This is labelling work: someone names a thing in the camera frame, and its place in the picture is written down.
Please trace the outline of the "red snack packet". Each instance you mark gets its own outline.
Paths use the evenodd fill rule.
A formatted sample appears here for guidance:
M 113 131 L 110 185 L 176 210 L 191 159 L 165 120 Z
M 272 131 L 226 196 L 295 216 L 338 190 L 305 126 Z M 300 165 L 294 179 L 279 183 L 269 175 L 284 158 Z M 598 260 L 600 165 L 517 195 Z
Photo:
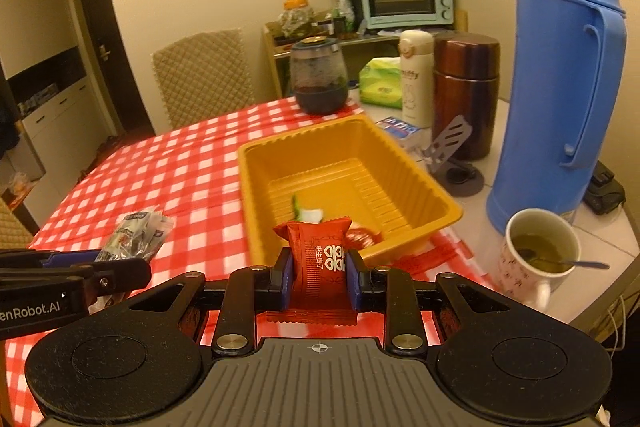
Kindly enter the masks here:
M 273 228 L 291 248 L 294 280 L 288 307 L 268 312 L 269 322 L 357 324 L 345 272 L 345 234 L 351 223 L 343 217 L 321 223 L 288 221 Z

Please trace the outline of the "white silver foil pouch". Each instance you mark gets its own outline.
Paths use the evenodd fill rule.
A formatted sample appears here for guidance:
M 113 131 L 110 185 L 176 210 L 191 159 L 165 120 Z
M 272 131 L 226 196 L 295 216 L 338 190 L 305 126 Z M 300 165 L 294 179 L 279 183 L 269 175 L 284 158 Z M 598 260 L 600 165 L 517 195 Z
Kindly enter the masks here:
M 306 209 L 303 208 L 298 201 L 296 195 L 292 196 L 292 209 L 294 220 L 298 222 L 311 223 L 312 225 L 318 225 L 321 223 L 324 217 L 322 209 Z

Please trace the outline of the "green tissue pack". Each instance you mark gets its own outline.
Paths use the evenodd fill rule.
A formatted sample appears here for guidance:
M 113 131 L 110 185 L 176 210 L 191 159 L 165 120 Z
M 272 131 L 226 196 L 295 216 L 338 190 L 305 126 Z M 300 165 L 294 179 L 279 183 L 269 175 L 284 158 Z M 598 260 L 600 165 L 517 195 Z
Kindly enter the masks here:
M 361 103 L 401 109 L 399 57 L 375 57 L 359 73 Z

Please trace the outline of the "dark glass jar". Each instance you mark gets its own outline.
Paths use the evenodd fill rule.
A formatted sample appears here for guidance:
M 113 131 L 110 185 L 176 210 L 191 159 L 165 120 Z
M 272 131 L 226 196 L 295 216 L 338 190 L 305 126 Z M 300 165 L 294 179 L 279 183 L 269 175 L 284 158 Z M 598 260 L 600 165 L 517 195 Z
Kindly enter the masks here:
M 307 37 L 292 46 L 292 91 L 303 112 L 330 115 L 348 98 L 348 75 L 340 44 L 327 36 Z

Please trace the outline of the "red candy pile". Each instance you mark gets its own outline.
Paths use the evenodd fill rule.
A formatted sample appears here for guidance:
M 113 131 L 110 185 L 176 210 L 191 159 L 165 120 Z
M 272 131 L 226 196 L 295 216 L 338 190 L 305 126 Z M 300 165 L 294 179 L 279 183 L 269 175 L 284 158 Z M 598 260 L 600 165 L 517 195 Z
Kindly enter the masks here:
M 352 225 L 345 233 L 344 244 L 347 249 L 363 251 L 363 249 L 381 243 L 383 239 L 381 232 L 373 232 L 368 228 Z

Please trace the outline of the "yellow plastic basket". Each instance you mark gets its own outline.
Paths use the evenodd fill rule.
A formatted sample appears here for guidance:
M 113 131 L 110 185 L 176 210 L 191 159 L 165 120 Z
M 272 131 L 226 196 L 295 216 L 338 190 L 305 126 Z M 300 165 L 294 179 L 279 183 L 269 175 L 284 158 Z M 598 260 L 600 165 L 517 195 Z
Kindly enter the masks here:
M 392 138 L 364 115 L 335 119 L 242 145 L 238 153 L 248 255 L 275 262 L 284 242 L 273 229 L 293 207 L 349 218 L 382 239 L 363 260 L 390 265 L 424 253 L 462 207 Z

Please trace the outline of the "grey black snack packet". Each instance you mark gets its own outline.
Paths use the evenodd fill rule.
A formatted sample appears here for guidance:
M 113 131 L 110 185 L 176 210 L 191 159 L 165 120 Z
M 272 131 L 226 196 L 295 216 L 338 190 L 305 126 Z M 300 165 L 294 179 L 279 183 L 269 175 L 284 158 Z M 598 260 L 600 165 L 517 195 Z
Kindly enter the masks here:
M 165 216 L 158 210 L 128 213 L 107 239 L 96 256 L 96 261 L 140 258 L 150 263 L 174 224 L 174 218 Z

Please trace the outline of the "patterned white mug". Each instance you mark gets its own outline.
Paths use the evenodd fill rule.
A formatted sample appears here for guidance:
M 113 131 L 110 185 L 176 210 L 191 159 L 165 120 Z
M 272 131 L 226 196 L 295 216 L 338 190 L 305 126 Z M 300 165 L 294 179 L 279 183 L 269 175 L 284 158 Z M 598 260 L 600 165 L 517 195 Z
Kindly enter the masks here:
M 582 246 L 563 218 L 543 209 L 521 210 L 506 224 L 498 286 L 504 295 L 544 312 L 552 291 L 574 270 L 570 262 L 580 259 Z

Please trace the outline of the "grey phone stand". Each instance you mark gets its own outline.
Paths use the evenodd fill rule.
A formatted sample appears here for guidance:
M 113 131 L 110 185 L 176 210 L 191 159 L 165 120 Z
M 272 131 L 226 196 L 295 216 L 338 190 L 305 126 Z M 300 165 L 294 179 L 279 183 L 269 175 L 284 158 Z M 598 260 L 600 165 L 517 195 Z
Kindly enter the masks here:
M 454 157 L 471 136 L 472 126 L 454 117 L 427 147 L 421 148 L 428 173 L 454 197 L 471 197 L 483 190 L 484 176 L 470 162 Z

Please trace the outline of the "metal spoon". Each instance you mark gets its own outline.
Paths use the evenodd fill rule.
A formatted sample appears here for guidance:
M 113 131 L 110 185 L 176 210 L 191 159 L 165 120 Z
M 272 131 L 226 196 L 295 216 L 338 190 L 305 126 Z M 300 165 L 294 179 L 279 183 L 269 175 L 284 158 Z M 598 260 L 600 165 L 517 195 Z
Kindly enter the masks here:
M 600 261 L 582 261 L 582 260 L 570 260 L 570 259 L 552 259 L 552 258 L 544 258 L 541 257 L 537 251 L 533 251 L 533 249 L 524 248 L 521 251 L 518 251 L 518 254 L 528 263 L 532 263 L 535 261 L 536 263 L 544 262 L 548 263 L 548 265 L 557 265 L 558 267 L 562 267 L 563 269 L 568 268 L 587 268 L 587 269 L 597 269 L 597 270 L 608 270 L 610 266 L 605 262 Z

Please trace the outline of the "red white checkered tablecloth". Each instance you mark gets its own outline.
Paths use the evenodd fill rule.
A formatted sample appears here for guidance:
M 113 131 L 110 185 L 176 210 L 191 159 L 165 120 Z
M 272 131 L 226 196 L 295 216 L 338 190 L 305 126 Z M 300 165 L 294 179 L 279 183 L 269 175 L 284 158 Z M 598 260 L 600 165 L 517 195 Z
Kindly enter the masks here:
M 139 210 L 160 210 L 174 219 L 174 228 L 152 261 L 151 285 L 186 271 L 224 279 L 248 265 L 248 247 L 240 193 L 238 148 L 247 141 L 359 113 L 369 113 L 355 101 L 337 116 L 310 117 L 294 98 L 259 104 L 230 116 L 200 122 L 121 148 L 105 159 L 66 196 L 30 247 L 37 251 L 98 249 L 122 217 Z M 490 278 L 475 262 L 457 233 L 461 225 L 436 234 L 435 260 L 425 260 L 424 275 L 433 280 L 442 271 L 458 272 L 491 289 Z M 382 317 L 364 314 L 358 325 L 337 329 L 319 324 L 273 323 L 258 319 L 259 337 L 338 337 L 382 334 Z M 37 426 L 42 420 L 26 386 L 24 362 L 42 337 L 35 334 L 8 340 L 1 354 L 8 384 L 3 415 L 12 413 L 14 426 Z

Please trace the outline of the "quilted beige chair back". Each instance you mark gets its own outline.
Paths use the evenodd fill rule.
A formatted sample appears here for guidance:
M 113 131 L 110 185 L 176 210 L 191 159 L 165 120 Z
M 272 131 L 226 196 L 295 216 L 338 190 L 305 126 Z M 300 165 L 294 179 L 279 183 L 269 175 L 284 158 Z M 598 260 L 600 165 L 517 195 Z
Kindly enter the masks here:
M 242 30 L 198 32 L 152 54 L 165 114 L 176 130 L 251 106 Z

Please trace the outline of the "wooden side shelf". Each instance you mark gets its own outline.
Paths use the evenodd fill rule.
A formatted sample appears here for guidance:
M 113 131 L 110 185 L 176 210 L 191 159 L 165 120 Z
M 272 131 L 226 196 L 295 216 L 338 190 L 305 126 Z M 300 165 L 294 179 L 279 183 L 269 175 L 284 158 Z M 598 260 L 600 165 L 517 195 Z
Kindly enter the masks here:
M 267 50 L 274 91 L 278 98 L 286 98 L 293 92 L 290 57 L 294 42 L 283 37 L 278 22 L 265 23 L 262 38 Z M 345 65 L 342 78 L 349 81 L 359 78 L 360 70 L 371 58 L 398 55 L 399 35 L 394 32 L 389 35 L 349 34 L 347 39 L 334 39 L 333 43 L 327 36 L 314 36 L 311 40 L 312 46 L 305 46 L 303 51 L 298 51 L 298 57 L 305 60 L 331 57 L 337 48 L 341 48 Z

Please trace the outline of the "white cabinet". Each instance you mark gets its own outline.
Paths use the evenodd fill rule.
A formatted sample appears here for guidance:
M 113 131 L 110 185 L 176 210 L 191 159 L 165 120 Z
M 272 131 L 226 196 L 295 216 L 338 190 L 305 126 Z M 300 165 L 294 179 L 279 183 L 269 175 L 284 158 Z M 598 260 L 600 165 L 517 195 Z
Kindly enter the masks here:
M 25 207 L 41 227 L 108 138 L 68 0 L 1 0 L 1 72 L 35 163 L 14 168 L 35 180 Z

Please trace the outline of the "brown thermos flask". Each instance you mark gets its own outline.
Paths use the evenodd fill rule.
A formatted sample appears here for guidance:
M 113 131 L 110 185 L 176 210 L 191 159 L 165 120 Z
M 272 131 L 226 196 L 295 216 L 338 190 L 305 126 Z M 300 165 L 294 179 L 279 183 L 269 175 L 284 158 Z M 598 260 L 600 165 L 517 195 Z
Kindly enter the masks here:
M 500 83 L 500 43 L 472 32 L 443 31 L 434 37 L 432 135 L 462 116 L 471 135 L 454 153 L 476 161 L 490 152 Z

